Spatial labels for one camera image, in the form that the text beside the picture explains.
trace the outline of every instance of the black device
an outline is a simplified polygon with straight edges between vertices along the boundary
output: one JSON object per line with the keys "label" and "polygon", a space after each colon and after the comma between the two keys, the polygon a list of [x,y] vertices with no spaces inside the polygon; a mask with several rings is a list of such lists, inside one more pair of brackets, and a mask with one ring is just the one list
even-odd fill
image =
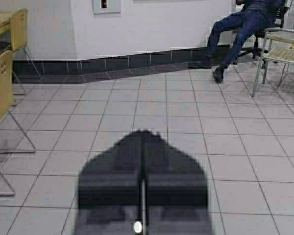
{"label": "black device", "polygon": [[75,235],[135,233],[213,234],[204,171],[149,131],[93,158],[78,183]]}

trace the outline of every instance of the white light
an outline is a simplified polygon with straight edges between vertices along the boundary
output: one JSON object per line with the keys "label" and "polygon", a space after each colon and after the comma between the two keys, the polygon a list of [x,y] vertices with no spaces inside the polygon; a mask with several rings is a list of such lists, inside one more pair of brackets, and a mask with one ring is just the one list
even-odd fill
{"label": "white light", "polygon": [[135,222],[135,224],[134,224],[135,233],[140,234],[142,232],[142,230],[143,230],[142,223],[140,221]]}

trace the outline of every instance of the person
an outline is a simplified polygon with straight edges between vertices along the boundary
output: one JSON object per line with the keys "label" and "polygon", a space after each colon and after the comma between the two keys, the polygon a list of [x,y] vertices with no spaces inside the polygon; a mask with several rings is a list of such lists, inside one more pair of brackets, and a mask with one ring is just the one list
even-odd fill
{"label": "person", "polygon": [[284,4],[285,0],[236,0],[237,5],[244,4],[240,12],[216,22],[208,39],[205,55],[198,62],[190,62],[189,68],[210,69],[211,57],[214,54],[220,34],[241,28],[237,33],[233,46],[221,62],[220,66],[213,72],[217,83],[223,81],[224,70],[236,59],[241,52],[244,42],[256,32],[268,27],[274,27],[276,12]]}

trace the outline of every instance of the wooden table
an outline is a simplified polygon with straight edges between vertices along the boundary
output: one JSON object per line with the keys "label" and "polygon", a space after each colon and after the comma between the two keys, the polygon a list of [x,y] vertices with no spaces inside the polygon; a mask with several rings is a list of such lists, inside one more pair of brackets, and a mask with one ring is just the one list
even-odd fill
{"label": "wooden table", "polygon": [[0,35],[10,30],[10,17],[13,12],[0,11]]}

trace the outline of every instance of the blue jeans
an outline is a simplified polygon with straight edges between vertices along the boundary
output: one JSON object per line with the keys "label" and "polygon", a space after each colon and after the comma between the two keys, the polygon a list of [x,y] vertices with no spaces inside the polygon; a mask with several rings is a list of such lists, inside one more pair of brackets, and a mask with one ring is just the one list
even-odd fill
{"label": "blue jeans", "polygon": [[209,36],[206,54],[212,56],[217,48],[222,32],[241,28],[234,40],[233,46],[222,61],[228,67],[241,52],[244,42],[256,32],[268,27],[268,20],[258,11],[247,10],[231,14],[216,22]]}

